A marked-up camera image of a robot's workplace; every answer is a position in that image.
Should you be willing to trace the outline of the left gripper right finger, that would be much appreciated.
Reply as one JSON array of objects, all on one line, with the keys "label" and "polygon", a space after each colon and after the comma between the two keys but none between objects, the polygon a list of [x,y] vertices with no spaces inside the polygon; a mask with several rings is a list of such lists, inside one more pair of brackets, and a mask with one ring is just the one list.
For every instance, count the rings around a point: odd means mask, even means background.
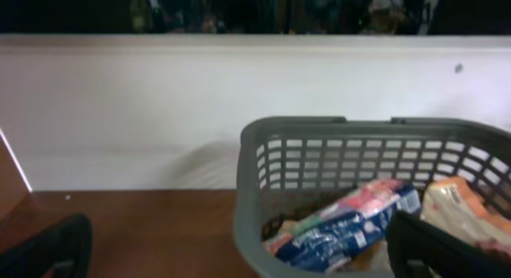
[{"label": "left gripper right finger", "polygon": [[393,215],[386,229],[386,241],[390,266],[398,278],[416,276],[411,261],[421,261],[441,277],[510,276],[510,263],[405,212]]}]

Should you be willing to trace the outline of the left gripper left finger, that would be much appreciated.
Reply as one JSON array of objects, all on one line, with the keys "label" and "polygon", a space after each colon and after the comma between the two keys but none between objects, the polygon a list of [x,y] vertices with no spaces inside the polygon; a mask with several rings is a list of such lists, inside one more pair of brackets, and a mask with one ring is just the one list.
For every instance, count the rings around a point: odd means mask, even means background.
[{"label": "left gripper left finger", "polygon": [[76,213],[2,252],[1,276],[86,278],[92,248],[92,223]]}]

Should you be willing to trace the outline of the orange snack bag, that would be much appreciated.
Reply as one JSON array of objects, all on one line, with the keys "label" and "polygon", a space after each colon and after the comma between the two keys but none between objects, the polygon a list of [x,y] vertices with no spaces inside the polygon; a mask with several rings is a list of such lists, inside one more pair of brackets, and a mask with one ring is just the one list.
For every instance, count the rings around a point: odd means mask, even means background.
[{"label": "orange snack bag", "polygon": [[505,263],[510,262],[510,219],[483,205],[461,177],[430,184],[421,219]]}]

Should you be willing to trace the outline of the tissue multipack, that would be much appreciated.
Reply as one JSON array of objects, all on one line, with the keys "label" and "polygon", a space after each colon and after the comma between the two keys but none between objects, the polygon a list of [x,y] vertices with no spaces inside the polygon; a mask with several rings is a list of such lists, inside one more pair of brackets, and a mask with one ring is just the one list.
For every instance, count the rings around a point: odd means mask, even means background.
[{"label": "tissue multipack", "polygon": [[329,273],[383,240],[397,211],[420,210],[421,199],[412,184],[375,180],[299,220],[263,246],[292,267]]}]

